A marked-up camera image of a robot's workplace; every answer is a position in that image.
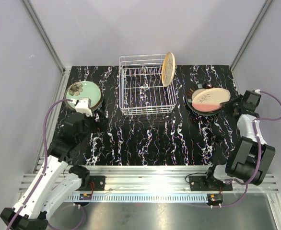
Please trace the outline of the orange cream leaf plate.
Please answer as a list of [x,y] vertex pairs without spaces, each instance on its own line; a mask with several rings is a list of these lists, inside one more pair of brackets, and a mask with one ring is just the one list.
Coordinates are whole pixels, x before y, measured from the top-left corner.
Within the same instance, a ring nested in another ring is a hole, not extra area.
[[175,75],[176,60],[172,52],[168,52],[162,65],[161,80],[164,87],[169,86]]

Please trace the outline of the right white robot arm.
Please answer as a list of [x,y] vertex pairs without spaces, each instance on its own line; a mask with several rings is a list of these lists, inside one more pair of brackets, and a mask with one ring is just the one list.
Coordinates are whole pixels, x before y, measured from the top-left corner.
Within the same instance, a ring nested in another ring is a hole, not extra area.
[[261,99],[260,90],[246,91],[227,103],[223,103],[233,117],[237,118],[240,140],[234,151],[229,155],[225,165],[225,173],[230,178],[222,181],[214,174],[216,166],[211,166],[204,178],[209,190],[219,190],[236,181],[241,185],[260,185],[275,156],[275,148],[268,145],[260,131],[262,118],[255,112]]

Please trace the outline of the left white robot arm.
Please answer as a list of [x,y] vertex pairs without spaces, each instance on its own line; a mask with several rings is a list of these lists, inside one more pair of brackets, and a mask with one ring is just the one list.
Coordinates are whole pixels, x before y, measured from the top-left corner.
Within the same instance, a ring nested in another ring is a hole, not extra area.
[[81,201],[90,201],[94,191],[103,191],[105,176],[91,176],[72,160],[86,148],[91,134],[101,132],[108,119],[98,111],[93,116],[70,113],[51,141],[44,163],[22,198],[6,207],[0,218],[9,230],[45,230],[58,207],[74,191],[90,191]]

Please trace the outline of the pink cream branch plate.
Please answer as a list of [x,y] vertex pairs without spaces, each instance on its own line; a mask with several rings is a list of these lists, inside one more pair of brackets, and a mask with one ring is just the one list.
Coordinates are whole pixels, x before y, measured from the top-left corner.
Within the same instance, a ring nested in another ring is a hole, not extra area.
[[221,104],[230,100],[230,92],[223,88],[212,88],[200,92],[192,100],[194,109],[200,112],[213,112],[221,108]]

